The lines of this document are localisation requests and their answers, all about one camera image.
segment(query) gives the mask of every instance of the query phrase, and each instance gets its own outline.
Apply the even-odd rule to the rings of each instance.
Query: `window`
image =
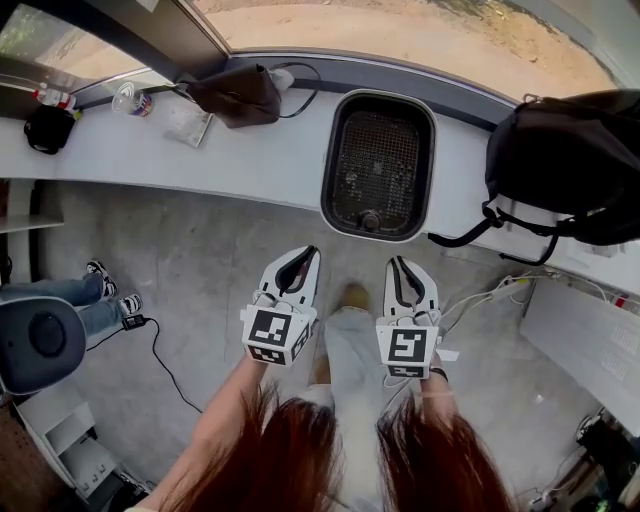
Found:
[[[516,101],[640,86],[638,0],[195,0],[234,51],[405,61]]]
[[[126,53],[54,16],[19,5],[0,33],[0,54],[77,77],[77,89],[145,66]]]

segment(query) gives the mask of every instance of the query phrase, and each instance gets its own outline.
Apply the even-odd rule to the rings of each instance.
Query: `concrete floor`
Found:
[[[287,250],[306,244],[321,250],[320,318],[353,279],[370,290],[380,316],[385,264],[396,254],[435,279],[443,309],[521,270],[491,251],[443,251],[424,236],[403,245],[354,239],[330,230],[314,212],[217,196],[48,184],[45,206],[56,205],[65,226],[42,231],[44,275],[80,277],[86,262],[98,257],[121,292],[143,297],[144,313],[162,326],[158,352],[201,408],[242,355],[240,309],[251,301],[264,267]],[[448,348],[461,351],[458,362],[445,363],[462,414],[514,495],[549,484],[576,447],[579,421],[597,408],[589,393],[519,335],[520,314],[521,306],[508,298],[474,309],[446,339]],[[157,482],[185,448],[198,413],[180,400],[153,358],[154,334],[152,324],[119,334],[88,353],[71,378],[89,402],[101,442],[139,476]],[[305,348],[292,371],[272,373],[285,395],[306,386],[313,352]]]

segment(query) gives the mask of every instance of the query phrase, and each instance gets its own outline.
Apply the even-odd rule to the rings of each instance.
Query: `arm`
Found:
[[[139,507],[160,510],[171,494],[180,495],[198,480],[216,449],[235,440],[244,423],[243,398],[253,400],[266,369],[265,363],[242,358],[196,423],[189,446]]]
[[[440,356],[434,352],[431,359],[433,366],[442,366]],[[458,406],[451,386],[442,375],[431,373],[428,379],[420,381],[422,391],[422,414],[425,418],[438,418],[445,425],[451,426],[451,419],[458,413]]]

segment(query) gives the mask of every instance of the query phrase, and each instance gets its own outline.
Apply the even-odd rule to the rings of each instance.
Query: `sink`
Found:
[[[358,89],[338,103],[327,151],[321,209],[348,235],[406,242],[429,204],[435,116],[423,102]]]

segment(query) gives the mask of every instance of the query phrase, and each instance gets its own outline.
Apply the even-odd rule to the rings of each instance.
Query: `plastic bottle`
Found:
[[[33,97],[43,105],[62,108],[69,112],[73,112],[73,107],[76,104],[76,97],[73,94],[49,89],[46,84],[42,84],[41,89],[33,91]]]

